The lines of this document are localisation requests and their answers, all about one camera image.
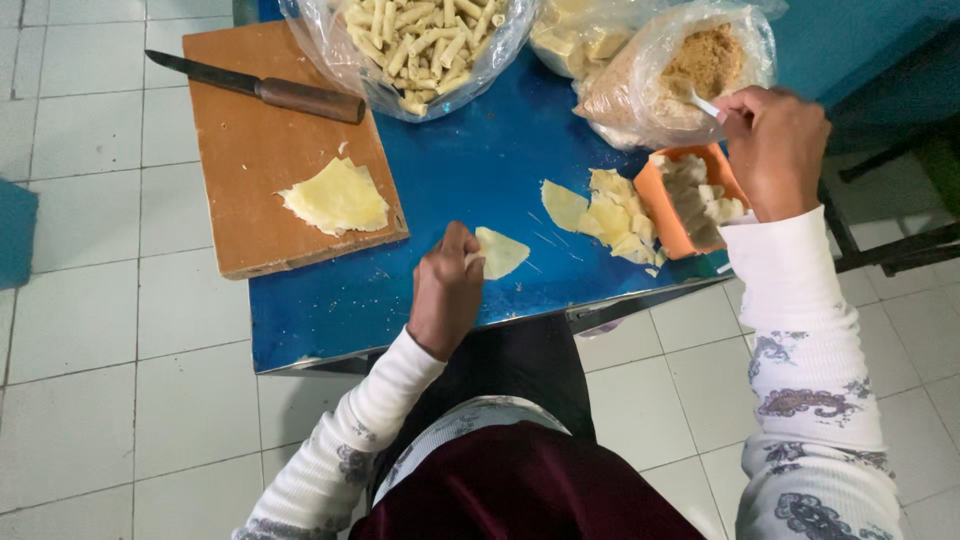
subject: hand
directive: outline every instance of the hand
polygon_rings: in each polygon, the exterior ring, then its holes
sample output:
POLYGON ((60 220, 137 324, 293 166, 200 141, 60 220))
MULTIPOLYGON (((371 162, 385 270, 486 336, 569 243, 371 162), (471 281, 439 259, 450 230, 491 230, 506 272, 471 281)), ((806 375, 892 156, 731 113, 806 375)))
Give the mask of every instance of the hand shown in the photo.
POLYGON ((780 87, 749 86, 713 100, 733 176, 756 219, 780 221, 820 206, 817 183, 830 123, 824 110, 780 87))
POLYGON ((484 258, 464 264, 480 242, 459 221, 414 268, 414 304, 407 332, 431 356, 446 362, 473 328, 480 308, 484 258))

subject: pile of rolled pastries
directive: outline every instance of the pile of rolled pastries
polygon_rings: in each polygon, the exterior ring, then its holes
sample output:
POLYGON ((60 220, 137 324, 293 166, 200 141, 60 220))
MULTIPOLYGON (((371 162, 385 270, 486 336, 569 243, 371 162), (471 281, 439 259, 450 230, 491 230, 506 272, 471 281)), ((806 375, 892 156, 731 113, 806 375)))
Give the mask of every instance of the pile of rolled pastries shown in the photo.
POLYGON ((469 80, 473 62, 506 20, 507 0, 349 0, 347 32, 419 116, 469 80))

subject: clear plastic bag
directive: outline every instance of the clear plastic bag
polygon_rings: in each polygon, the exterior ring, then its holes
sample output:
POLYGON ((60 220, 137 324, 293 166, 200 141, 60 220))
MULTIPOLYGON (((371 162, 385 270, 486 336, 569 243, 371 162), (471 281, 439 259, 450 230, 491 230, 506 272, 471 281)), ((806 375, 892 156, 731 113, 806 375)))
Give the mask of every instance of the clear plastic bag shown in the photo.
POLYGON ((508 0, 506 21, 496 29, 489 45, 474 61, 469 80, 427 102, 425 116, 404 110, 397 101, 399 91, 382 80, 380 66, 353 44, 343 14, 349 0, 279 2, 280 11, 290 24, 300 49, 324 77, 344 91, 363 96, 371 109, 416 123, 444 116, 487 91, 523 46, 539 0, 508 0))
POLYGON ((557 75, 601 70, 657 12, 680 0, 543 0, 530 46, 557 75))
POLYGON ((602 72, 583 81, 574 112, 590 120, 597 133, 620 150, 721 140, 720 124, 678 100, 660 84, 660 74, 688 36, 729 23, 731 34, 743 49, 743 65, 720 95, 750 85, 772 86, 776 80, 777 53, 764 13, 779 16, 786 5, 781 0, 761 1, 762 5, 695 0, 658 13, 602 72))

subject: blue table top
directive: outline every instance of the blue table top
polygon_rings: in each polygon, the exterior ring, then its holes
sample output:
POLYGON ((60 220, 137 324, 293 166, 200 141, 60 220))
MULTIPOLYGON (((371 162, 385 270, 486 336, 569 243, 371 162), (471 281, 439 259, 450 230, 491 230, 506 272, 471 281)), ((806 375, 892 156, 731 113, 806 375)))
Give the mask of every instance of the blue table top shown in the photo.
POLYGON ((529 264, 485 283, 478 325, 715 278, 726 251, 668 261, 653 278, 553 224, 540 202, 544 179, 588 196, 589 168, 632 179, 648 156, 613 150, 570 112, 575 105, 570 81, 525 47, 489 91, 443 118, 375 114, 410 238, 250 279, 256 372, 389 345, 407 321, 414 267, 453 219, 530 246, 529 264))

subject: orange plastic bowl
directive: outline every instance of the orange plastic bowl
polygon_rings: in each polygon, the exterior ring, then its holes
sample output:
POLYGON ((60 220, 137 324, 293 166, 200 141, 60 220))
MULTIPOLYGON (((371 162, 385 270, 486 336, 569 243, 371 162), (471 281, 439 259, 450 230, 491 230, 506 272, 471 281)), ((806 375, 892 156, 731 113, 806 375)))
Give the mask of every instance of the orange plastic bowl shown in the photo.
MULTIPOLYGON (((723 155, 723 151, 720 150, 719 144, 714 142, 707 146, 665 148, 654 152, 655 156, 667 156, 671 160, 678 160, 680 156, 685 154, 695 154, 706 162, 707 184, 722 185, 724 187, 724 197, 739 199, 743 203, 744 209, 750 207, 747 197, 740 189, 736 178, 733 177, 730 163, 727 161, 727 157, 723 155)), ((663 186, 663 176, 653 163, 647 161, 640 174, 634 178, 634 187, 644 207, 649 212, 650 219, 657 227, 657 235, 660 237, 660 243, 667 248, 668 257, 684 258, 727 247, 727 244, 722 241, 703 250, 697 249, 693 245, 690 234, 684 228, 683 222, 680 221, 680 216, 677 215, 673 200, 670 199, 666 187, 663 186)))

